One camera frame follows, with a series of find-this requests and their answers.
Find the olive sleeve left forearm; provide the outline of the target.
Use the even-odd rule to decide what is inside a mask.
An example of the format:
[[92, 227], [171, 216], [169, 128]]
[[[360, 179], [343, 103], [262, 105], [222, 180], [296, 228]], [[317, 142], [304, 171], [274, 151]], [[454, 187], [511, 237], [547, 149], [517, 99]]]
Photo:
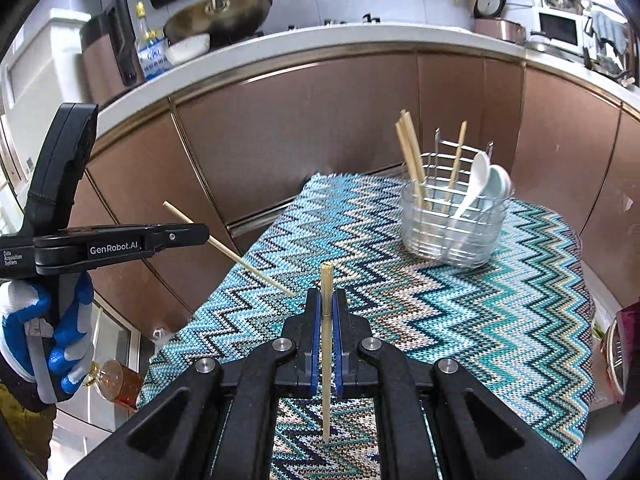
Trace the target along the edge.
[[29, 411], [13, 393], [18, 390], [20, 381], [1, 359], [1, 413], [26, 456], [43, 477], [47, 477], [56, 406], [48, 405], [39, 412]]

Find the blue white gloved left hand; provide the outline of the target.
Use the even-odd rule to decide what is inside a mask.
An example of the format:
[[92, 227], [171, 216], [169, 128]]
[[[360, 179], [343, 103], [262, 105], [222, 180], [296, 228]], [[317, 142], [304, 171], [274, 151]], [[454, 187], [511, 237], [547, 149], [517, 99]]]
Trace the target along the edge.
[[2, 358], [43, 404], [70, 399], [89, 373], [93, 299], [87, 272], [64, 275], [55, 295], [26, 281], [1, 284]]

